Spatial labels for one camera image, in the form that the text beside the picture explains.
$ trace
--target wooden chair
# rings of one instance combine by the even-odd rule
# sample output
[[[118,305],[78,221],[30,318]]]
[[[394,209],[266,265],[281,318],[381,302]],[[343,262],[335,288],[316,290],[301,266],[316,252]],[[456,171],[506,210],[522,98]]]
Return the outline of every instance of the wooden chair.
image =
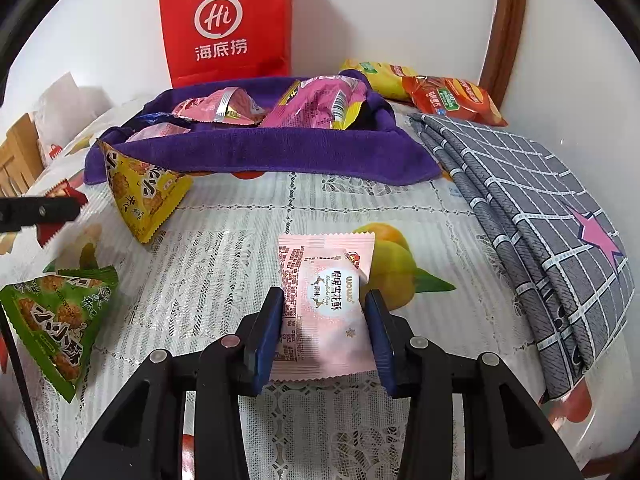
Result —
[[[0,196],[26,193],[42,170],[38,133],[29,114],[24,114],[0,144]]]

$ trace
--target screw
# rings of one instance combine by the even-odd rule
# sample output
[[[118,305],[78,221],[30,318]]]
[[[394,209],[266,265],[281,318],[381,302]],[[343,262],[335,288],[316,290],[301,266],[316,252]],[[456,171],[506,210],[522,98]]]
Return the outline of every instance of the screw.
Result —
[[[489,366],[497,366],[500,364],[500,358],[493,352],[482,354],[482,362]]]
[[[154,350],[149,354],[149,360],[152,363],[161,363],[166,359],[166,351],[165,350]]]
[[[415,335],[409,339],[409,344],[414,348],[427,348],[429,340],[421,335]]]
[[[240,344],[240,338],[236,334],[228,334],[222,338],[220,344],[225,348],[233,348]]]

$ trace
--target snack bag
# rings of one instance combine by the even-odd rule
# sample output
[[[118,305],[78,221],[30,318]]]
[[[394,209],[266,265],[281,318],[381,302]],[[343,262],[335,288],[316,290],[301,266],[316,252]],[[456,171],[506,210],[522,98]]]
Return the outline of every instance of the snack bag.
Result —
[[[68,180],[62,180],[57,183],[54,187],[49,189],[45,194],[45,197],[53,198],[55,196],[72,196],[75,198],[80,207],[85,206],[89,201],[86,198],[86,195],[77,189],[71,187]],[[51,240],[55,234],[57,234],[60,229],[64,227],[64,223],[61,224],[37,224],[36,225],[36,238],[38,239],[38,243],[40,247],[44,247],[46,243]]]
[[[403,77],[402,86],[426,114],[444,115],[489,126],[507,126],[486,90],[464,79]]]
[[[117,285],[116,270],[105,267],[60,270],[0,290],[15,331],[66,402],[74,398]]]
[[[178,207],[193,180],[123,155],[100,139],[97,142],[120,214],[131,233],[146,244]]]
[[[177,126],[171,123],[152,124],[146,128],[142,128],[138,133],[133,134],[125,142],[133,142],[134,140],[152,139],[153,137],[167,137],[170,135],[188,134],[191,130]]]
[[[371,87],[382,97],[395,99],[396,101],[410,101],[411,96],[402,87],[402,77],[418,75],[413,69],[407,66],[389,65],[389,63],[376,63],[374,61],[363,61],[358,63],[353,59],[347,59],[340,70],[353,68],[362,72]]]
[[[358,117],[366,96],[367,87],[353,77],[331,75],[296,81],[260,127],[346,130]]]
[[[253,126],[267,114],[247,92],[228,86],[208,97],[196,97],[181,102],[172,112],[180,117],[204,123],[226,123]]]
[[[285,303],[272,380],[312,380],[376,368],[358,300],[374,234],[281,235]]]

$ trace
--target black cable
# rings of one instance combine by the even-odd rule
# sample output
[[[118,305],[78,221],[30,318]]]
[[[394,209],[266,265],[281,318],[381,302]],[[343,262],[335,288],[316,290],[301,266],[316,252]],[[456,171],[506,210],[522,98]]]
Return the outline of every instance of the black cable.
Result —
[[[20,363],[20,357],[18,356],[18,349],[15,346],[14,336],[11,333],[11,327],[9,327],[9,321],[4,315],[4,308],[2,308],[2,306],[0,306],[0,333],[2,334],[2,338],[4,338],[9,358],[11,359],[11,364],[14,368],[15,379],[18,382],[18,388],[20,389],[20,396],[22,397],[24,410],[27,412],[29,426],[31,427],[31,434],[33,435],[33,440],[36,443],[36,451],[38,452],[38,459],[40,460],[42,477],[44,480],[49,480],[47,462],[44,458],[44,449],[42,448],[42,441],[40,439],[40,432],[38,431],[38,425],[36,423],[36,416],[35,413],[33,413],[33,406],[31,405],[31,397],[29,396],[27,381],[24,379],[24,372],[22,371],[22,364]]]

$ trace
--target haidilao logo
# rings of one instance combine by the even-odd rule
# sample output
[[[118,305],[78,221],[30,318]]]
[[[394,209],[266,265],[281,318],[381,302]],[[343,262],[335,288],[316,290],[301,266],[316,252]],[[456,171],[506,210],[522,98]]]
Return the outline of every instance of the haidilao logo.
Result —
[[[193,23],[205,38],[225,38],[242,21],[242,5],[239,0],[204,0],[196,10]]]

